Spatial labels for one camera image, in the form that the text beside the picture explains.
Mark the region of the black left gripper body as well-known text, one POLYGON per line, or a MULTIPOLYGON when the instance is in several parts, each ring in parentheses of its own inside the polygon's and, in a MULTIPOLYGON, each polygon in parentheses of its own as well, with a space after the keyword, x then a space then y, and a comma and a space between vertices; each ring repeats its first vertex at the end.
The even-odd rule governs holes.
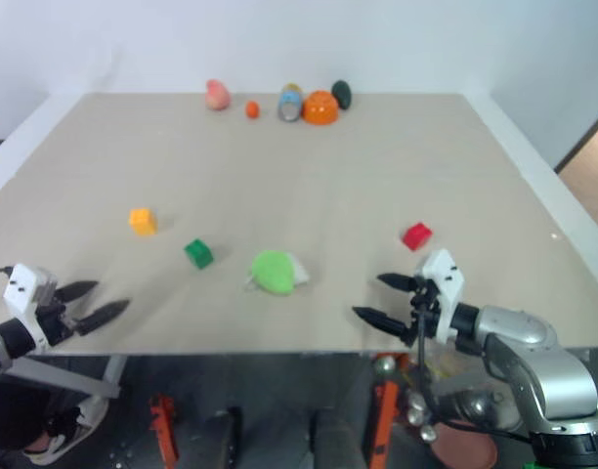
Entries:
POLYGON ((76 323, 66 313, 66 304, 53 299, 36 310, 38 324, 49 345, 59 345, 76 332, 76 323))

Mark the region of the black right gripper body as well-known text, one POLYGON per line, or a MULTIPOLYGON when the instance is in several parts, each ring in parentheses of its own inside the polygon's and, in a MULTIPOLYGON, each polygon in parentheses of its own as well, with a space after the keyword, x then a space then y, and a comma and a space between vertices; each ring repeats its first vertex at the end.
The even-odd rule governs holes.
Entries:
POLYGON ((412 307, 412 322, 402 341, 411 347, 421 335, 420 314, 424 317, 424 332, 428 338, 436 336, 438 323, 441 316, 441 307, 438 300, 439 289, 434 281, 420 276, 407 277, 406 291, 412 294, 410 305, 412 307))

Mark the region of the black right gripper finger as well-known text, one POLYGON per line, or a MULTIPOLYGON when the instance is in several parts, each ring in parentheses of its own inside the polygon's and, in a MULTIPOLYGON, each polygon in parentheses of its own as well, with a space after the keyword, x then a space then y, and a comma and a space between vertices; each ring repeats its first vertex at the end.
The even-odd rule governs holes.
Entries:
POLYGON ((403 343, 412 342, 412 329, 402 321, 369 307, 354 306, 352 311, 364 322, 386 334, 399 338, 403 343))
POLYGON ((418 282, 415 277, 386 273, 380 274, 376 278, 389 287, 405 293, 415 292, 418 289, 418 282))

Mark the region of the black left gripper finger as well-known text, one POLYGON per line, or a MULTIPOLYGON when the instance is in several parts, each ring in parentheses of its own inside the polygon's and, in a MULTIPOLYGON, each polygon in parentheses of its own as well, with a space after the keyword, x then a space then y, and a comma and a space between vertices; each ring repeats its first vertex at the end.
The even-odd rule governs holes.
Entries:
POLYGON ((93 312, 90 316, 78 320, 73 330, 80 336, 85 336, 112 320, 118 318, 129 306, 129 299, 110 302, 93 312))
POLYGON ((90 293, 99 283, 94 280, 79 280, 60 286, 54 292, 58 301, 76 301, 90 293))

